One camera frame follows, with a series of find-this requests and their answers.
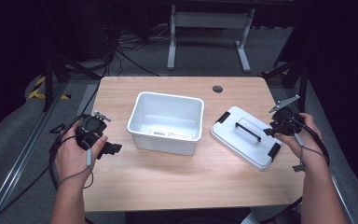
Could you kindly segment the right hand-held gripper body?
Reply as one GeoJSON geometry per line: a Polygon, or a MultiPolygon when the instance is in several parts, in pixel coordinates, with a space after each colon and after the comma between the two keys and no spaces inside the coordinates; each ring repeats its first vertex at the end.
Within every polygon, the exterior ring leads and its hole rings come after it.
{"type": "Polygon", "coordinates": [[[279,101],[269,113],[274,112],[270,128],[279,128],[279,133],[293,136],[302,130],[303,120],[298,113],[294,113],[288,105],[300,98],[299,95],[279,101]]]}

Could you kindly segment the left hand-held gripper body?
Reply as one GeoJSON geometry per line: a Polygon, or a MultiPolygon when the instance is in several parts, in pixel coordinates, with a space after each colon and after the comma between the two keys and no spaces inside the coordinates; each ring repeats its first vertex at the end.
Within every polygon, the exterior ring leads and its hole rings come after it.
{"type": "Polygon", "coordinates": [[[83,149],[91,148],[103,136],[103,130],[107,127],[106,120],[111,121],[99,111],[95,111],[93,115],[82,114],[80,125],[76,128],[77,144],[83,149]]]}

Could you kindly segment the white box lid black handle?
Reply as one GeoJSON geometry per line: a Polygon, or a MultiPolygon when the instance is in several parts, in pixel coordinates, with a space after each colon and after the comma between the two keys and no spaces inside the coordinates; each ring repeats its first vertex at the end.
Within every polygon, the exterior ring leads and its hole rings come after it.
{"type": "Polygon", "coordinates": [[[282,146],[281,141],[265,134],[268,128],[262,120],[232,106],[213,125],[211,134],[237,156],[264,171],[282,146]]]}

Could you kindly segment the white plastic storage box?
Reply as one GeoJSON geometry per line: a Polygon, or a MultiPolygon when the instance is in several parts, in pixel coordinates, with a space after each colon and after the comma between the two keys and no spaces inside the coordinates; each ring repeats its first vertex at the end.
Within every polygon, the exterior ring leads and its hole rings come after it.
{"type": "Polygon", "coordinates": [[[138,148],[191,156],[202,137],[203,112],[200,98],[143,91],[127,130],[138,148]]]}

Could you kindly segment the person's right hand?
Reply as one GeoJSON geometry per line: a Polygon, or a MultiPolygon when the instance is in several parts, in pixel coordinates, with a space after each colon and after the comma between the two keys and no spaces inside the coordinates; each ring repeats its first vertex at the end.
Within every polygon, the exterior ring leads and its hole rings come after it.
{"type": "Polygon", "coordinates": [[[323,151],[306,129],[298,133],[297,137],[281,133],[276,133],[274,137],[289,146],[307,170],[312,165],[327,164],[323,151]]]}

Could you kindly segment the person's left hand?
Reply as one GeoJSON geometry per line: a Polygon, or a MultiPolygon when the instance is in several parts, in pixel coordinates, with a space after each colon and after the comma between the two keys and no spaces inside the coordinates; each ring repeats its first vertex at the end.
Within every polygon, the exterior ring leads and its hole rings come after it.
{"type": "Polygon", "coordinates": [[[76,121],[67,131],[56,155],[55,164],[61,186],[64,184],[76,184],[82,188],[90,176],[96,157],[108,140],[103,135],[90,148],[91,164],[87,165],[89,153],[77,144],[75,138],[76,128],[79,125],[80,122],[76,121]]]}

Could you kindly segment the black metal stand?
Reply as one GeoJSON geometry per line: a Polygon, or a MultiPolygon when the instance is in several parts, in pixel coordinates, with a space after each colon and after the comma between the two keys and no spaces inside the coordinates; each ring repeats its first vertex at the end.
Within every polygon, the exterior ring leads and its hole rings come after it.
{"type": "Polygon", "coordinates": [[[286,75],[282,80],[282,86],[285,89],[293,88],[299,81],[298,93],[301,98],[297,103],[297,108],[300,112],[305,111],[308,84],[306,57],[307,32],[307,22],[304,19],[300,19],[283,45],[278,58],[275,60],[275,63],[273,64],[274,69],[259,74],[260,77],[268,80],[286,72],[286,75]]]}

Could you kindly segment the black tripod stand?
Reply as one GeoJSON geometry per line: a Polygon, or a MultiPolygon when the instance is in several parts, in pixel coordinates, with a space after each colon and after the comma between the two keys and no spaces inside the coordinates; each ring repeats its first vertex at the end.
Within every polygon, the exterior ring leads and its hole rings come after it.
{"type": "Polygon", "coordinates": [[[59,82],[66,83],[70,79],[69,70],[65,67],[67,64],[71,65],[76,71],[85,74],[91,79],[100,80],[102,77],[95,74],[80,63],[70,60],[61,54],[50,53],[45,60],[45,106],[43,111],[47,112],[51,107],[53,97],[53,77],[56,77],[59,82]]]}

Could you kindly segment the aluminium floor rail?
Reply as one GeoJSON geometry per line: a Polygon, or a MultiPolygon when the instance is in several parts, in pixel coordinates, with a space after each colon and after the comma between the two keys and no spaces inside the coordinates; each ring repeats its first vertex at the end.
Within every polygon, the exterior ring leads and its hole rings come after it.
{"type": "Polygon", "coordinates": [[[36,121],[35,126],[33,127],[27,141],[22,147],[17,159],[8,170],[5,181],[3,182],[0,188],[0,212],[4,209],[5,204],[7,203],[13,189],[16,187],[21,175],[30,160],[32,154],[34,153],[34,149],[37,141],[40,138],[40,135],[46,126],[52,111],[56,107],[56,104],[59,102],[61,95],[64,93],[66,89],[65,83],[59,83],[57,85],[56,90],[52,94],[52,101],[50,103],[49,108],[42,112],[39,118],[36,121]]]}

